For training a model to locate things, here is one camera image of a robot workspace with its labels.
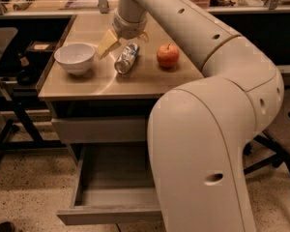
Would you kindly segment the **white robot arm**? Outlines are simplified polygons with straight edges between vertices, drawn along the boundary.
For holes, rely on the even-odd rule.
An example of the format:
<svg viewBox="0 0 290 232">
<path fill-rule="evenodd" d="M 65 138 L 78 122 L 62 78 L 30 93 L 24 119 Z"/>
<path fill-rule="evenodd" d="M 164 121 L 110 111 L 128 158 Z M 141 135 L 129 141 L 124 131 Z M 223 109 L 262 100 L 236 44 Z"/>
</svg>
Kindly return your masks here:
<svg viewBox="0 0 290 232">
<path fill-rule="evenodd" d="M 281 73 L 246 37 L 189 0 L 119 0 L 113 27 L 135 38 L 148 15 L 203 75 L 165 93 L 148 121 L 166 232 L 256 232 L 243 150 L 281 108 Z"/>
</svg>

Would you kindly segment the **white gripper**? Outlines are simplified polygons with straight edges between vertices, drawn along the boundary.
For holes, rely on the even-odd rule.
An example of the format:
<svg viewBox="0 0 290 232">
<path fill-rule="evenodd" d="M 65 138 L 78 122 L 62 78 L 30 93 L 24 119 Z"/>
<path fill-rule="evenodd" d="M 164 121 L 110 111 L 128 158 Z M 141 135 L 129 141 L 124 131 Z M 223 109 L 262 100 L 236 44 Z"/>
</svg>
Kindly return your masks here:
<svg viewBox="0 0 290 232">
<path fill-rule="evenodd" d="M 114 29 L 109 29 L 101 38 L 97 47 L 97 54 L 100 59 L 105 57 L 110 51 L 116 49 L 119 45 L 119 38 L 125 40 L 138 38 L 140 41 L 147 43 L 149 36 L 145 30 L 147 19 L 140 22 L 128 22 L 124 20 L 118 13 L 114 11 L 112 26 Z"/>
</svg>

